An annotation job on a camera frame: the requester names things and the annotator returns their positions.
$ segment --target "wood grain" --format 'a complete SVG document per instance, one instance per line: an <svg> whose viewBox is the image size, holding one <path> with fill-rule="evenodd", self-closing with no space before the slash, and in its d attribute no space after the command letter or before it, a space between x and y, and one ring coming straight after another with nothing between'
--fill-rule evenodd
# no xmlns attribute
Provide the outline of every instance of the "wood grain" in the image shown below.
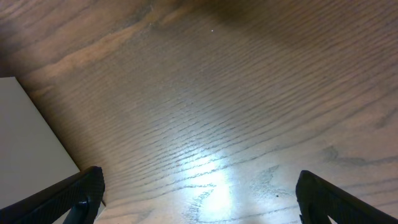
<svg viewBox="0 0 398 224"><path fill-rule="evenodd" d="M98 223L300 223L310 170L398 217L398 2L0 1L0 68Z"/></svg>

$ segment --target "black plastic piece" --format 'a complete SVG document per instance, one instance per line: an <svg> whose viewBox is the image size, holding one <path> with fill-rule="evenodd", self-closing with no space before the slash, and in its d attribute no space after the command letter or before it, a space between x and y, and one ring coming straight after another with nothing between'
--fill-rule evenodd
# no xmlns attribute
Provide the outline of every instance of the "black plastic piece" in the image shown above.
<svg viewBox="0 0 398 224"><path fill-rule="evenodd" d="M64 224L92 224L105 191L100 167L90 167L0 210L0 223L51 224L70 209Z"/></svg>
<svg viewBox="0 0 398 224"><path fill-rule="evenodd" d="M304 224L398 223L394 217L364 203L310 171L301 171L296 196Z"/></svg>

